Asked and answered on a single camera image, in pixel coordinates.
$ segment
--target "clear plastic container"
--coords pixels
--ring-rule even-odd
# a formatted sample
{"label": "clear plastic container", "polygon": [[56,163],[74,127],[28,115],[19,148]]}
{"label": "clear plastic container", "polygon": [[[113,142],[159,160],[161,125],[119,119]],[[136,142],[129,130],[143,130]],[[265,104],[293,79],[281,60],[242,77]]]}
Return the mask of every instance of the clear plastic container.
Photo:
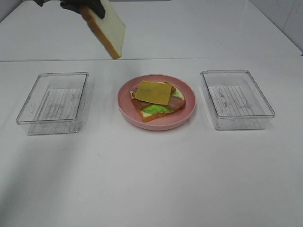
{"label": "clear plastic container", "polygon": [[264,129],[275,112],[247,70],[203,71],[202,91],[217,130]]}
{"label": "clear plastic container", "polygon": [[88,73],[40,74],[17,119],[28,135],[75,133],[88,106]]}

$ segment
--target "white wall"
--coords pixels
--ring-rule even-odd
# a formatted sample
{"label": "white wall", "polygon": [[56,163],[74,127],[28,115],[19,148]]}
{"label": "white wall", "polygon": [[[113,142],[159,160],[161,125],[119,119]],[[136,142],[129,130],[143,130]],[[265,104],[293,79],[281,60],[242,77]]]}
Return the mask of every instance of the white wall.
{"label": "white wall", "polygon": [[13,11],[21,0],[0,0],[0,21]]}
{"label": "white wall", "polygon": [[303,0],[250,0],[303,51]]}

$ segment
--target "white bread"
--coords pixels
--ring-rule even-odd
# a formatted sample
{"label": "white bread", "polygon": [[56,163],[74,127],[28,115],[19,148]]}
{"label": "white bread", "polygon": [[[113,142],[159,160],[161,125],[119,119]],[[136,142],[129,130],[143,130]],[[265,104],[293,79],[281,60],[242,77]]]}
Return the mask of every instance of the white bread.
{"label": "white bread", "polygon": [[113,59],[122,56],[122,47],[125,35],[125,24],[119,18],[109,0],[100,0],[104,9],[105,17],[101,19],[89,7],[81,6],[79,11],[87,22],[91,31],[104,45]]}
{"label": "white bread", "polygon": [[[178,89],[176,88],[176,92],[178,93],[178,96],[180,98],[182,98],[184,101],[185,101],[185,98],[184,98],[184,95],[183,93]],[[130,91],[130,97],[131,98],[134,98],[133,96],[133,92]],[[157,114],[151,114],[151,113],[146,113],[146,112],[143,112],[142,110],[138,110],[138,113],[140,114],[140,116],[142,117],[142,121],[143,122],[149,122],[149,121],[152,121],[152,120],[155,120],[159,117],[164,117],[166,115],[169,115],[169,114],[173,114],[174,112],[171,112],[171,113],[157,113]]]}

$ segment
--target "white table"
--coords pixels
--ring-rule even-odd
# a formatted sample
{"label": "white table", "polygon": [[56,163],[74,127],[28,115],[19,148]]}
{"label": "white table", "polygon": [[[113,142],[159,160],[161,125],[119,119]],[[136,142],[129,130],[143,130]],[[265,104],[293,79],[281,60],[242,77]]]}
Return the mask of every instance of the white table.
{"label": "white table", "polygon": [[[123,59],[299,56],[249,0],[113,2],[126,24]],[[23,2],[0,23],[0,61],[110,59],[58,1]]]}
{"label": "white table", "polygon": [[[247,69],[274,108],[265,130],[216,131],[200,71]],[[302,58],[0,62],[1,227],[299,227],[303,223]],[[88,71],[86,127],[27,136],[15,118],[40,73]],[[120,114],[118,89],[162,73],[187,82],[184,125],[147,131]]]}

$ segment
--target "yellow cheese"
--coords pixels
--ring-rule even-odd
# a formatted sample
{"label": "yellow cheese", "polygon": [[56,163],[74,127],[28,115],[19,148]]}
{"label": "yellow cheese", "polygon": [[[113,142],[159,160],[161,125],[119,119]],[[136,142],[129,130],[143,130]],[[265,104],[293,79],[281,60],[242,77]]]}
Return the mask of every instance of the yellow cheese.
{"label": "yellow cheese", "polygon": [[171,84],[142,81],[135,98],[148,103],[167,105],[169,103]]}

